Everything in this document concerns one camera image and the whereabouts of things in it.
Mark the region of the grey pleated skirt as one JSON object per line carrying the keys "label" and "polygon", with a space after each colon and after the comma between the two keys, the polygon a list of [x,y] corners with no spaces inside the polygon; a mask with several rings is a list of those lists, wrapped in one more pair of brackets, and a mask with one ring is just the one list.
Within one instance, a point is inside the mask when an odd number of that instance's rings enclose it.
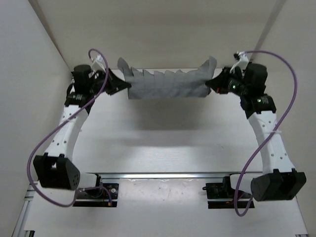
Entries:
{"label": "grey pleated skirt", "polygon": [[118,59],[118,69],[131,84],[129,99],[204,98],[210,93],[206,82],[213,78],[216,67],[217,60],[209,56],[200,67],[187,73],[181,70],[150,73],[130,67],[123,58]]}

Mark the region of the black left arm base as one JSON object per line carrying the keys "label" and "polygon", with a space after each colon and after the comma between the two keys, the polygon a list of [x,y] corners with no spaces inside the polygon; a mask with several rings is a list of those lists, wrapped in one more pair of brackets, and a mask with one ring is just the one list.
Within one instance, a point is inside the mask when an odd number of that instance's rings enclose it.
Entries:
{"label": "black left arm base", "polygon": [[73,207],[117,207],[119,183],[104,182],[101,176],[98,175],[96,184],[96,189],[81,191],[77,195]]}

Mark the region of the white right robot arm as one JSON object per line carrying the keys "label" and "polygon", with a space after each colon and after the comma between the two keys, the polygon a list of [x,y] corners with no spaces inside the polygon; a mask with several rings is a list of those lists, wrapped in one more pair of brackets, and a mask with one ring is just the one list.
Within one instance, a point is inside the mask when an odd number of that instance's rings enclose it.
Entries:
{"label": "white right robot arm", "polygon": [[243,191],[256,201],[291,200],[307,180],[287,155],[278,129],[285,117],[277,118],[274,100],[265,93],[267,77],[265,66],[250,64],[245,72],[239,67],[225,67],[206,82],[218,94],[233,93],[240,98],[240,106],[258,143],[240,175],[231,175],[222,184],[222,193],[230,198]]}

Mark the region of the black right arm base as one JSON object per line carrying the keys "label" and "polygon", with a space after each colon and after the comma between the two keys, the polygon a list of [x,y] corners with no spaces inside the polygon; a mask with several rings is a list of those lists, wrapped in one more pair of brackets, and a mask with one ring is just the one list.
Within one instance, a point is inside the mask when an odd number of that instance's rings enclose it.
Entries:
{"label": "black right arm base", "polygon": [[[234,209],[235,190],[231,187],[229,176],[224,176],[221,181],[205,183],[202,188],[206,191],[208,209]],[[237,195],[237,207],[246,208],[251,195],[239,191]]]}

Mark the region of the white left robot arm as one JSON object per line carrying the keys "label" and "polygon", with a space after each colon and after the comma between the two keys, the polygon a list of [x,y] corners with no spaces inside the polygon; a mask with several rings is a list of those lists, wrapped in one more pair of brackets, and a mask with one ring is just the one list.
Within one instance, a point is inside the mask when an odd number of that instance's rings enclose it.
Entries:
{"label": "white left robot arm", "polygon": [[59,124],[62,126],[45,150],[36,155],[33,165],[43,188],[76,190],[86,188],[93,198],[102,195],[104,186],[97,174],[81,173],[72,163],[75,143],[81,127],[89,116],[98,92],[113,95],[131,88],[112,71],[94,71],[89,65],[79,65],[72,71],[74,82],[68,87],[65,107]]}

